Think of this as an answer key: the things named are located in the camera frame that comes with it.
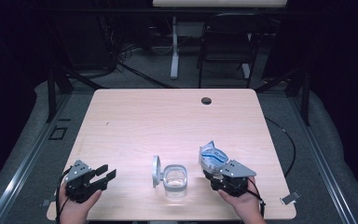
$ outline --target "human hand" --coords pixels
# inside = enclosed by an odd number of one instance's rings
[[[250,176],[251,179],[255,183],[255,178]],[[252,192],[256,192],[255,185],[248,181],[248,190]],[[218,190],[219,195],[225,200],[227,203],[231,204],[234,208],[234,211],[237,215],[242,219],[242,221],[246,224],[264,224],[266,221],[260,214],[259,201],[258,199],[250,194],[244,193],[240,197],[233,197],[223,190]]]
[[[60,187],[60,222],[62,224],[83,224],[86,223],[87,215],[91,207],[101,198],[102,191],[95,191],[85,202],[76,203],[68,199],[65,194],[66,183]]]

